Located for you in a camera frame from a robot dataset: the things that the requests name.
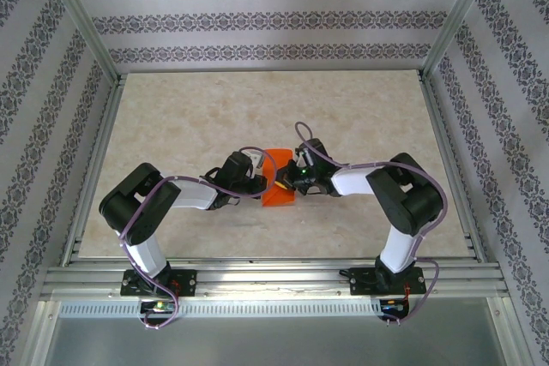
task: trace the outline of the patterned wall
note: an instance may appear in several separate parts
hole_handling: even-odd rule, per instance
[[[82,0],[121,72],[417,69],[455,0]]]
[[[110,90],[61,0],[0,0],[0,365],[19,364]]]
[[[549,364],[548,0],[475,0],[432,85],[535,364]]]

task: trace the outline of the marble-pattern floor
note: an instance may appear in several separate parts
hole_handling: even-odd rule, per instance
[[[341,162],[410,153],[446,189],[446,220],[419,255],[468,256],[415,71],[209,72],[129,75],[80,257],[123,255],[98,212],[136,166],[197,177],[242,146],[299,145],[307,122]],[[298,195],[293,206],[244,200],[213,212],[172,209],[156,232],[169,257],[375,257],[389,222],[373,196]]]

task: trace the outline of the purple cable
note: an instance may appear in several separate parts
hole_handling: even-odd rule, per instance
[[[419,302],[414,306],[413,310],[404,319],[399,320],[399,319],[396,318],[396,316],[384,314],[385,316],[387,316],[389,318],[395,318],[396,320],[393,320],[394,323],[398,323],[399,325],[401,323],[404,323],[405,321],[407,321],[410,318],[412,318],[413,316],[415,316],[415,314],[418,312],[418,310],[421,309],[421,307],[425,303],[425,300],[427,300],[427,298],[431,294],[432,289],[433,289],[433,287],[435,287],[435,284],[437,283],[437,280],[438,280],[438,274],[440,272],[440,266],[438,265],[438,263],[435,260],[429,259],[429,258],[426,258],[426,257],[415,257],[415,254],[418,251],[419,245],[421,244],[421,242],[425,238],[425,235],[427,233],[429,233],[430,231],[432,231],[435,227],[437,227],[440,224],[440,222],[442,222],[443,219],[446,217],[446,213],[448,212],[448,198],[446,197],[446,194],[444,193],[444,189],[431,175],[429,175],[425,171],[422,171],[421,169],[418,169],[417,167],[413,167],[413,166],[410,166],[410,165],[405,165],[403,163],[398,163],[398,162],[370,162],[370,163],[363,163],[363,164],[360,164],[360,165],[350,165],[348,163],[336,162],[335,160],[331,159],[329,156],[326,156],[325,154],[320,153],[318,150],[316,150],[307,141],[307,139],[305,139],[305,137],[301,134],[301,132],[299,131],[299,126],[303,126],[307,129],[307,131],[309,132],[309,139],[312,139],[312,137],[313,137],[312,130],[307,125],[307,123],[305,123],[305,122],[296,122],[295,123],[295,131],[298,134],[299,139],[301,139],[301,141],[307,146],[307,148],[309,150],[311,150],[314,154],[316,154],[317,156],[319,156],[322,159],[326,160],[327,162],[331,163],[332,165],[338,166],[338,167],[343,168],[343,169],[365,169],[365,168],[372,168],[372,167],[379,167],[379,166],[401,167],[402,169],[406,169],[408,171],[416,173],[416,174],[422,176],[423,178],[427,179],[429,181],[429,183],[431,183],[437,189],[438,193],[440,194],[440,197],[442,198],[442,201],[443,201],[443,209],[438,214],[437,218],[435,220],[433,220],[432,223],[430,225],[428,225],[420,233],[419,239],[415,242],[415,244],[412,247],[412,250],[410,251],[410,255],[416,261],[423,261],[423,262],[431,263],[435,266],[435,275],[432,278],[432,282],[429,285],[429,288],[427,289],[427,291],[425,292],[425,295],[421,298],[421,300],[419,300]]]
[[[240,151],[243,151],[243,150],[257,150],[258,152],[261,152],[265,156],[267,156],[270,159],[270,161],[273,162],[274,175],[276,176],[276,172],[278,171],[278,167],[276,166],[275,159],[273,158],[273,156],[271,156],[270,153],[268,153],[267,151],[265,151],[265,150],[263,150],[259,147],[255,147],[255,146],[242,147],[240,149]],[[142,270],[139,267],[137,262],[131,256],[130,251],[128,250],[128,243],[126,242],[126,236],[128,235],[128,232],[130,231],[132,226],[135,224],[137,219],[139,219],[139,216],[141,216],[141,213],[142,213],[143,209],[150,202],[150,200],[153,198],[154,194],[162,187],[162,185],[164,183],[171,182],[173,180],[185,180],[187,182],[194,182],[194,183],[203,184],[203,185],[208,186],[212,189],[219,190],[220,192],[225,193],[227,195],[230,195],[230,196],[233,196],[233,197],[240,197],[240,198],[242,198],[242,197],[244,197],[244,198],[258,197],[258,196],[264,195],[265,193],[270,191],[273,188],[273,186],[275,185],[275,180],[273,179],[273,181],[267,186],[267,188],[265,190],[262,190],[261,192],[258,192],[258,193],[249,194],[249,195],[240,194],[240,193],[237,193],[237,192],[233,192],[231,190],[223,189],[223,188],[220,188],[219,186],[216,186],[212,183],[206,182],[205,180],[200,180],[200,179],[197,179],[195,177],[187,177],[187,176],[168,176],[168,177],[164,177],[162,180],[160,180],[158,183],[156,183],[156,185],[154,185],[153,189],[145,197],[142,204],[137,208],[136,212],[131,217],[130,221],[128,221],[128,224],[124,227],[124,229],[122,230],[122,233],[120,233],[120,235],[118,236],[118,240],[120,241],[120,247],[122,248],[124,253],[128,256],[128,259],[130,260],[131,266],[134,267],[134,269],[139,273],[139,275],[142,278],[144,278],[149,284],[155,285],[156,287],[158,287],[159,289],[161,289],[162,291],[167,293],[168,296],[171,297],[172,300],[173,300],[174,308],[173,308],[172,315],[169,318],[167,318],[165,321],[160,323],[159,325],[151,325],[150,323],[148,323],[148,314],[145,315],[145,318],[142,321],[143,324],[145,325],[145,327],[146,328],[157,329],[157,330],[169,325],[178,316],[179,299],[173,291],[171,291],[167,287],[163,286],[161,283],[157,282],[153,278],[151,278],[144,270]]]

